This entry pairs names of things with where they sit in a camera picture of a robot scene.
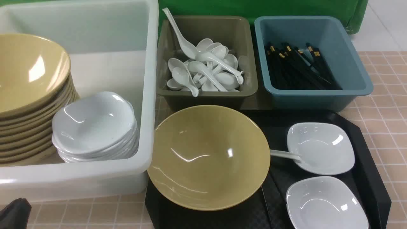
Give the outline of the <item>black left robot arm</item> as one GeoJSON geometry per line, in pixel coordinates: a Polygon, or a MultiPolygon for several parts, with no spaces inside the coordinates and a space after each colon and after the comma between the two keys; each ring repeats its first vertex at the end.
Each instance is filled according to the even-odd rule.
{"type": "Polygon", "coordinates": [[[25,198],[9,203],[0,212],[1,229],[26,229],[32,206],[25,198]]]}

